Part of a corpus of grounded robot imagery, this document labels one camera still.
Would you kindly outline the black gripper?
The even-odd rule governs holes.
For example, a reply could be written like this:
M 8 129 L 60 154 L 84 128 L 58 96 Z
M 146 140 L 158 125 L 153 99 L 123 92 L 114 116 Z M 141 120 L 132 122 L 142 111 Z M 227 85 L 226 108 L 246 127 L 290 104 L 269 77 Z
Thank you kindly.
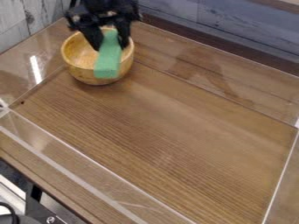
M 142 13 L 138 0 L 70 0 L 70 6 L 64 12 L 71 30 L 80 32 L 95 51 L 99 50 L 104 35 L 99 29 L 115 22 L 118 31 L 118 41 L 122 48 L 127 48 L 131 36 L 131 24 L 128 22 L 141 21 Z

